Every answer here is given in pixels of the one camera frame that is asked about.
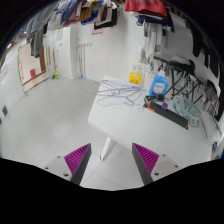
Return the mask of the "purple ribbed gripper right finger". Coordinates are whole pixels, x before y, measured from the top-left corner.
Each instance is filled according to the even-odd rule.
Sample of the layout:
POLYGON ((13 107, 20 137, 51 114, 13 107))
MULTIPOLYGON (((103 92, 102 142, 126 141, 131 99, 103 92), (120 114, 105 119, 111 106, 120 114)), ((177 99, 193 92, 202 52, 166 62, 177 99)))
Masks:
POLYGON ((159 158, 159 155, 137 143, 132 144, 132 155, 139 170, 144 185, 153 182, 151 173, 159 158))

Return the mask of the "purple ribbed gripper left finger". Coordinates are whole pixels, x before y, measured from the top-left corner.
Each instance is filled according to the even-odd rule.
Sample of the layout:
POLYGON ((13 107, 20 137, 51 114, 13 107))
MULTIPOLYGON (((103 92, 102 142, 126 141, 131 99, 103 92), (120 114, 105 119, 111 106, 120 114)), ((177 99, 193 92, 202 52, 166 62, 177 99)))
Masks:
POLYGON ((76 185, 81 183, 91 153, 91 144, 88 143, 64 157, 65 162, 72 174, 72 183, 76 185))

